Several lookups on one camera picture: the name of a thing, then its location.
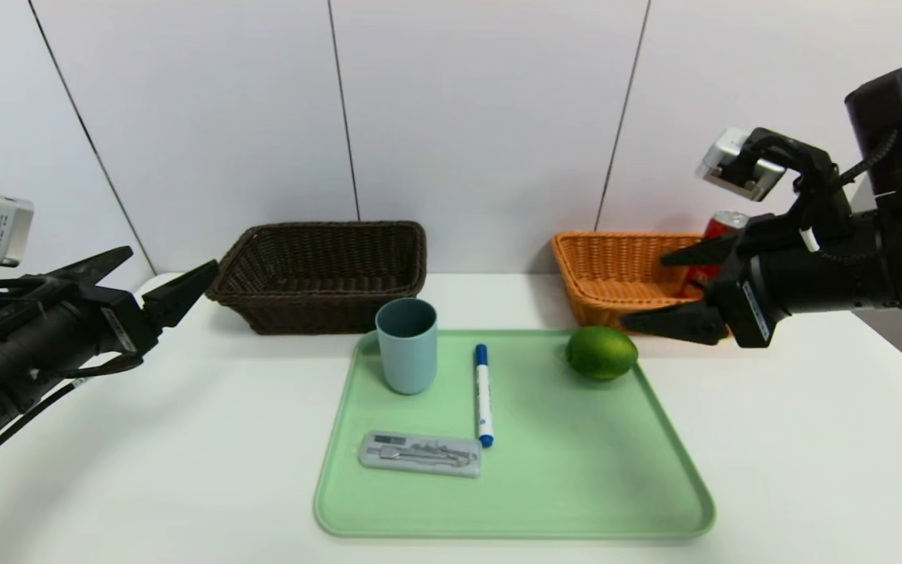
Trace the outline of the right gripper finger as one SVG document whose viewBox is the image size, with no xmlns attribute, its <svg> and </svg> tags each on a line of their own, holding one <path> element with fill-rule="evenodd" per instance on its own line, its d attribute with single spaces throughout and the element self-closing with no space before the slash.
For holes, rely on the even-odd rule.
<svg viewBox="0 0 902 564">
<path fill-rule="evenodd" d="M 736 247 L 738 235 L 724 234 L 717 238 L 704 238 L 694 245 L 676 249 L 661 257 L 662 266 L 720 266 Z"/>
<path fill-rule="evenodd" d="M 705 300 L 630 312 L 620 321 L 631 332 L 678 342 L 716 345 L 729 336 L 722 314 Z"/>
</svg>

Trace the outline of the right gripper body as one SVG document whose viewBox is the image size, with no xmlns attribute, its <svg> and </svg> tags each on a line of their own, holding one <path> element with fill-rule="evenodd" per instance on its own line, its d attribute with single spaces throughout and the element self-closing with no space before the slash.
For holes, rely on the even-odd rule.
<svg viewBox="0 0 902 564">
<path fill-rule="evenodd" d="M 709 282 L 705 299 L 744 349 L 765 349 L 779 322 L 806 312 L 857 306 L 857 267 L 809 252 L 776 215 L 757 215 Z"/>
</svg>

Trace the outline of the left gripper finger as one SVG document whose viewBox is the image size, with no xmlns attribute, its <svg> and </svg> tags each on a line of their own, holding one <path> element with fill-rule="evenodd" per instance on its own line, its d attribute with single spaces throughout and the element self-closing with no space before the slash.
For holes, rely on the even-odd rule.
<svg viewBox="0 0 902 564">
<path fill-rule="evenodd" d="M 112 271 L 128 261 L 133 254 L 135 252 L 130 246 L 117 247 L 98 253 L 47 273 L 46 284 L 51 287 L 64 284 L 97 285 Z"/>
<path fill-rule="evenodd" d="M 211 260 L 145 293 L 141 310 L 148 324 L 160 333 L 178 325 L 204 296 L 218 272 L 218 261 Z"/>
</svg>

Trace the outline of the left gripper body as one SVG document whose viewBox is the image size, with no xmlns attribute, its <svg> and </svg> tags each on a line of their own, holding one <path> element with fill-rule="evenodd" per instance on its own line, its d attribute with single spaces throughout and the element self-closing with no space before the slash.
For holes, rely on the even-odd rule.
<svg viewBox="0 0 902 564">
<path fill-rule="evenodd" d="M 62 381 L 82 385 L 139 367 L 158 336 L 132 294 L 74 286 L 8 337 L 8 399 L 15 406 L 32 407 Z"/>
</svg>

